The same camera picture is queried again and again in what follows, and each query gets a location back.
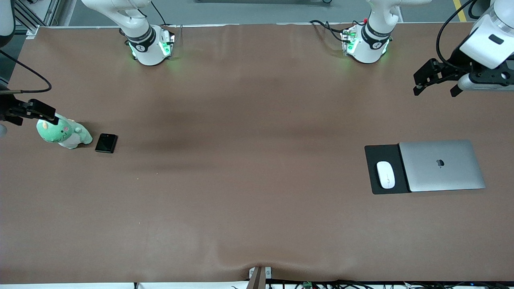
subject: white computer mouse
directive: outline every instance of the white computer mouse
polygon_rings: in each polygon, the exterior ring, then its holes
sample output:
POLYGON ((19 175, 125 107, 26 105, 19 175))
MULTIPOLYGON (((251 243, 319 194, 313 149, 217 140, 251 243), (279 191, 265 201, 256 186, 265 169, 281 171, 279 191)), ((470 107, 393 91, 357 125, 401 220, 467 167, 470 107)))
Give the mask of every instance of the white computer mouse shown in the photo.
POLYGON ((387 161, 379 161, 377 163, 378 179, 380 185, 384 189, 391 189, 394 187, 394 172, 393 167, 387 161))

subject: black cable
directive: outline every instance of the black cable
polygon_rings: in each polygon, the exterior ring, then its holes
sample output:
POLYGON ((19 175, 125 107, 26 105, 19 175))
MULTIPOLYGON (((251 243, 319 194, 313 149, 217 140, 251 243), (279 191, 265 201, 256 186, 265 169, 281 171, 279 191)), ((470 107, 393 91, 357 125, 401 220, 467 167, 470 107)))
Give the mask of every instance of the black cable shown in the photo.
POLYGON ((469 6, 469 9, 468 9, 468 16, 471 19, 478 19, 478 18, 480 18, 480 16, 476 16, 475 14, 473 14, 473 7, 475 6, 476 3, 477 3, 477 1, 471 3, 471 5, 469 6))
POLYGON ((446 286, 446 288, 447 289, 453 289, 454 287, 461 286, 462 284, 466 284, 466 282, 460 282, 460 283, 457 283, 455 285, 446 286))
POLYGON ((361 289, 361 288, 357 287, 358 286, 357 284, 348 284, 346 282, 341 282, 341 281, 338 281, 337 284, 339 286, 345 285, 344 287, 342 287, 343 289, 348 288, 348 287, 352 287, 353 289, 361 289))
POLYGON ((473 283, 475 283, 475 284, 477 284, 477 285, 485 286, 485 287, 487 287, 487 288, 489 288, 489 289, 493 289, 493 288, 494 288, 494 286, 492 286, 492 285, 490 285, 490 284, 487 284, 487 283, 484 283, 484 282, 479 282, 479 281, 478 281, 478 282, 473 282, 473 283))
POLYGON ((339 284, 345 284, 345 285, 349 285, 353 288, 355 288, 355 285, 356 286, 361 286, 361 287, 364 287, 366 289, 373 289, 372 287, 368 286, 368 285, 365 285, 361 282, 358 282, 358 281, 352 281, 352 280, 338 280, 337 281, 339 284))
POLYGON ((321 21, 319 21, 319 20, 312 20, 312 21, 309 21, 309 23, 311 23, 311 24, 318 23, 318 24, 320 24, 321 26, 323 26, 323 28, 328 29, 328 30, 330 31, 330 33, 332 33, 332 35, 333 35, 337 40, 339 40, 339 41, 341 41, 341 42, 344 42, 344 43, 350 43, 350 41, 348 41, 348 40, 343 40, 343 39, 341 39, 341 38, 337 37, 337 35, 336 35, 336 33, 341 33, 344 29, 342 29, 342 30, 338 30, 338 29, 332 28, 332 27, 330 27, 330 24, 328 23, 328 21, 327 21, 327 22, 325 22, 325 23, 323 23, 323 22, 321 22, 321 21))
POLYGON ((157 13, 159 14, 159 16, 161 17, 162 19, 162 24, 163 25, 169 25, 168 23, 166 23, 166 21, 164 20, 164 17, 162 17, 162 14, 160 13, 159 9, 157 9, 157 7, 155 7, 155 4, 153 1, 150 1, 150 3, 152 3, 152 6, 154 7, 155 11, 157 11, 157 13))
POLYGON ((23 66, 24 68, 26 68, 27 70, 29 70, 33 74, 37 75, 44 82, 46 82, 46 84, 48 85, 48 87, 45 88, 45 89, 37 89, 37 90, 34 90, 34 91, 22 91, 22 90, 20 90, 18 92, 12 92, 12 94, 16 94, 16 93, 44 93, 44 92, 47 92, 50 89, 52 89, 52 84, 46 78, 44 78, 42 75, 37 73, 34 69, 32 69, 32 68, 28 67, 27 65, 21 63, 18 59, 12 57, 11 55, 8 55, 7 53, 3 52, 2 50, 0 50, 0 53, 3 54, 5 57, 9 58, 10 60, 16 62, 17 64, 23 66))
POLYGON ((435 40, 435 52, 437 53, 437 56, 439 57, 439 59, 441 59, 441 61, 450 66, 450 67, 453 67, 457 70, 460 70, 460 71, 464 71, 464 72, 467 72, 468 70, 467 69, 464 69, 462 67, 458 67, 458 66, 455 66, 453 64, 451 64, 450 62, 448 62, 448 60, 446 60, 444 57, 443 57, 443 54, 441 53, 441 49, 440 49, 440 41, 441 41, 441 35, 443 34, 443 30, 445 29, 445 27, 448 25, 448 23, 450 23, 450 21, 455 18, 455 16, 457 16, 457 14, 459 12, 462 11, 462 9, 464 9, 466 6, 468 6, 470 3, 472 2, 476 2, 477 0, 468 0, 466 3, 464 3, 460 8, 458 8, 451 16, 450 18, 448 18, 448 20, 446 20, 446 22, 444 22, 444 24, 441 26, 441 29, 439 30, 439 33, 437 34, 437 39, 435 40))
POLYGON ((137 11, 139 11, 139 13, 141 13, 141 15, 143 15, 145 18, 148 17, 146 14, 143 13, 143 11, 141 11, 141 9, 137 9, 137 11))

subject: black mouse pad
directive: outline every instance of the black mouse pad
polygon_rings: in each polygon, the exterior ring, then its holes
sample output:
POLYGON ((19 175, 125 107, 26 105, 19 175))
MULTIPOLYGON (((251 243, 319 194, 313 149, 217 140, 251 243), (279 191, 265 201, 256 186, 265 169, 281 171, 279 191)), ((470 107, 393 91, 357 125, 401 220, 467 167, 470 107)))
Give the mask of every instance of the black mouse pad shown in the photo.
POLYGON ((371 191, 375 195, 410 193, 407 178, 401 161, 400 146, 385 144, 380 146, 365 146, 368 171, 370 173, 371 191), (395 185, 391 189, 384 189, 378 179, 377 163, 387 161, 393 167, 395 185))

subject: green plush toy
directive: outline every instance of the green plush toy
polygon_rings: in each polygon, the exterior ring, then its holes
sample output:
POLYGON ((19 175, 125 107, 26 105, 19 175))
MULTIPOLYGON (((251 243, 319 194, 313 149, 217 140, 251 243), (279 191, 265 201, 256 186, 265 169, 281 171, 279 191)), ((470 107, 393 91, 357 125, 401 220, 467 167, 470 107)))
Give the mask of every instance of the green plush toy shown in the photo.
POLYGON ((61 146, 69 149, 76 148, 79 143, 88 145, 93 141, 91 134, 83 125, 59 114, 56 114, 56 117, 59 118, 57 125, 39 120, 35 126, 45 141, 58 142, 61 146))

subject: laptop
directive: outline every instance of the laptop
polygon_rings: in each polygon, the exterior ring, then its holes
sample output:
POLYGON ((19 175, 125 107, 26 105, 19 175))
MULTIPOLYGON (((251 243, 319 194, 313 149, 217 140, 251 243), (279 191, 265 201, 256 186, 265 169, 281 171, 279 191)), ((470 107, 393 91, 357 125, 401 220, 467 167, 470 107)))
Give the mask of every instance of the laptop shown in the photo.
POLYGON ((401 142, 400 153, 412 192, 484 189, 471 142, 401 142))

